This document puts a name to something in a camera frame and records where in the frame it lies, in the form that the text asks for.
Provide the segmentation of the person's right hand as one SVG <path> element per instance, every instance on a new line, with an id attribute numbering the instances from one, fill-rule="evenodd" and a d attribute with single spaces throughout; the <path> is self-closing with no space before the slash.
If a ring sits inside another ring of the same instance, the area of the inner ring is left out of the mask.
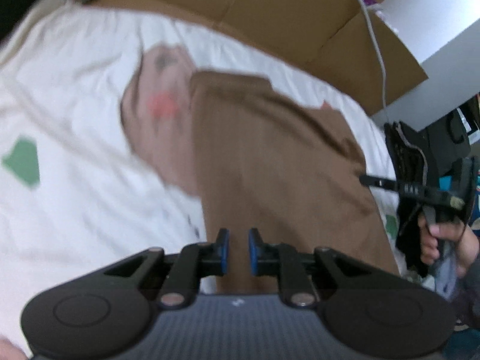
<path id="1" fill-rule="evenodd" d="M 479 239 L 461 221 L 428 224 L 424 214 L 418 218 L 421 234 L 421 261 L 431 266 L 441 257 L 440 242 L 450 243 L 456 255 L 456 273 L 463 278 L 479 256 Z"/>

